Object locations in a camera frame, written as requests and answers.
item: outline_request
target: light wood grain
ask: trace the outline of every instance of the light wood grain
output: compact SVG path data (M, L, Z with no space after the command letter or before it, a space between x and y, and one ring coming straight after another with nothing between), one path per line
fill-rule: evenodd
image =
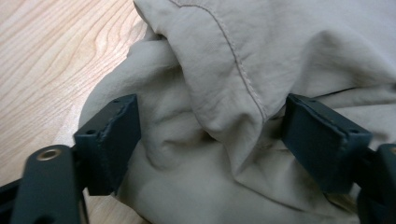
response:
M72 146L93 87L145 31L132 0L0 0L0 185L25 159ZM111 197L88 199L91 223L143 223Z

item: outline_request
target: crumpled cloth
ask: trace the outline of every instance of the crumpled cloth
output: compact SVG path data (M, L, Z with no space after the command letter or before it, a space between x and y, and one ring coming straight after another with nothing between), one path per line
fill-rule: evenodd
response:
M396 2L135 0L142 41L85 123L136 93L142 139L118 198L152 223L358 223L280 140L288 93L396 143Z

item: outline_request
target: tabletop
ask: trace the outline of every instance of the tabletop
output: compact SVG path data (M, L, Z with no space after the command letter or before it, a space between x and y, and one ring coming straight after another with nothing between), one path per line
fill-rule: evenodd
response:
M94 86L142 38L132 0L0 0L0 186L26 158L73 146ZM146 223L112 197L88 197L91 224Z

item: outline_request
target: stitching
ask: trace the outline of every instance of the stitching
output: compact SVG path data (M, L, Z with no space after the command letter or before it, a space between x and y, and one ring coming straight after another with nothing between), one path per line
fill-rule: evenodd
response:
M259 95L257 94L257 92L254 90L253 86L251 85L251 80L248 77L245 67L242 64L242 60L236 50L235 43L231 40L230 34L229 34L228 30L226 29L224 22L222 22L222 20L219 18L219 16L210 7L198 5L198 4L181 4L177 0L169 0L169 1L172 2L173 4L177 5L178 7L198 7L200 9L206 11L207 13L209 13L209 15L211 15L213 17L215 22L218 24L220 30L223 32L224 38L227 40L227 42L230 46L231 52L233 53L237 68L239 70L239 75L241 76L242 80L244 80L244 84L247 87L247 91L248 91L249 95L253 99L256 106L259 108L259 111L262 114L262 123L264 123L264 121L267 118L267 115L264 111L264 106L262 104L262 101L260 100Z

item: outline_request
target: garment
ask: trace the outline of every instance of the garment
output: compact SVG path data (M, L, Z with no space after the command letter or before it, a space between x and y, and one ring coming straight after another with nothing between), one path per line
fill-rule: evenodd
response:
M394 1L135 5L147 34L80 119L138 96L142 139L121 202L156 224L359 222L351 204L318 189L282 144L280 124L292 92L372 132L372 149L396 143Z

